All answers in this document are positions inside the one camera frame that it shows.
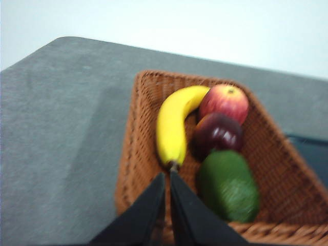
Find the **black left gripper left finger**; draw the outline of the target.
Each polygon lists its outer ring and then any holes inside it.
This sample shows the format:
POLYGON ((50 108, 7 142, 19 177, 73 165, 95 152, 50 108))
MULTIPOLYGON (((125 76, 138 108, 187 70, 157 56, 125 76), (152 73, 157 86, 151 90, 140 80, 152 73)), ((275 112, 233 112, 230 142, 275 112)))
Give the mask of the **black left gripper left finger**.
POLYGON ((89 245, 162 245, 165 175, 159 173, 135 202, 89 245))

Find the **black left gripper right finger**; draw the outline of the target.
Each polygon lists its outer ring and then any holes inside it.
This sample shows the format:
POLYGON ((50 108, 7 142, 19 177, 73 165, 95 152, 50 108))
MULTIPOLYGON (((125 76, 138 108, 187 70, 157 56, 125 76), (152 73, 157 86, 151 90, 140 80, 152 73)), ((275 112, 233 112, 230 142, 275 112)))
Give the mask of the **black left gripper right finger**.
POLYGON ((176 245, 247 245, 207 208, 177 172, 170 174, 171 219, 176 245))

